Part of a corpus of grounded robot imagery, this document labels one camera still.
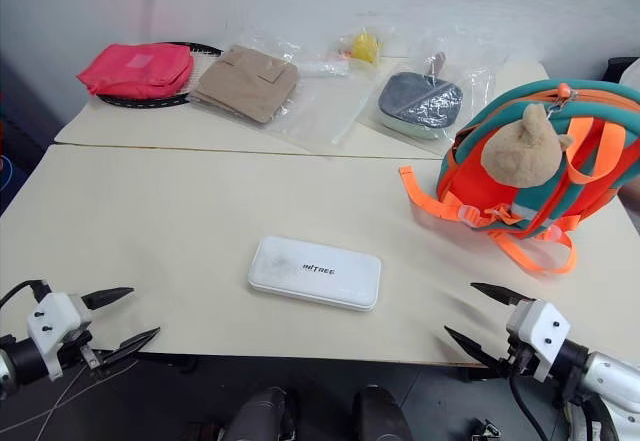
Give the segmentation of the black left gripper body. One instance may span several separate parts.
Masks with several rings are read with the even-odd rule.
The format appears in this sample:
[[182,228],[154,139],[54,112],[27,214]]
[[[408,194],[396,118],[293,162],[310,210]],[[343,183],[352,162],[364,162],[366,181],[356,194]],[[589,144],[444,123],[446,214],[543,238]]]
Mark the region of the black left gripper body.
[[58,361],[62,368],[72,368],[85,363],[89,368],[103,365],[99,352],[89,346],[93,335],[89,330],[84,331],[75,340],[65,342],[58,351]]

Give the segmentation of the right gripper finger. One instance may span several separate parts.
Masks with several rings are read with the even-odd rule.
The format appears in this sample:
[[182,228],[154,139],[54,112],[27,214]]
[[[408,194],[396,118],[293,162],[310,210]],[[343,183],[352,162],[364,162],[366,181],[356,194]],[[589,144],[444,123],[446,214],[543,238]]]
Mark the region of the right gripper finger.
[[490,369],[501,369],[503,367],[503,361],[484,352],[479,343],[448,326],[444,326],[444,329],[466,354],[479,361],[482,365]]
[[504,305],[517,305],[519,302],[526,300],[525,295],[503,286],[479,282],[473,282],[471,283],[471,286],[484,295]]

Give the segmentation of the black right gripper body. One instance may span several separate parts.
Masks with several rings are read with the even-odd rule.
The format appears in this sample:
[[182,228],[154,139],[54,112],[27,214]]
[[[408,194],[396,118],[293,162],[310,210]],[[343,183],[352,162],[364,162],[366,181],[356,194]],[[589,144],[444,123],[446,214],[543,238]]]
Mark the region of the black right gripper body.
[[522,341],[515,332],[508,331],[507,357],[500,358],[494,367],[498,377],[512,375],[532,377],[539,365],[539,360],[532,346]]

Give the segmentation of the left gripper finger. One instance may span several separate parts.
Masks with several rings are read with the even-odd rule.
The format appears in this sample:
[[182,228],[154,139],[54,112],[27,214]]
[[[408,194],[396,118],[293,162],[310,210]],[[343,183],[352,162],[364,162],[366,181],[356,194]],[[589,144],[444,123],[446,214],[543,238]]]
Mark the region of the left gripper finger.
[[133,292],[134,289],[131,287],[116,287],[85,294],[81,297],[81,300],[89,310],[97,310],[108,306]]
[[144,332],[141,332],[125,341],[123,341],[119,347],[110,352],[102,353],[98,359],[100,364],[115,364],[125,358],[133,356],[139,352],[144,346],[146,346],[159,332],[160,327],[156,327]]

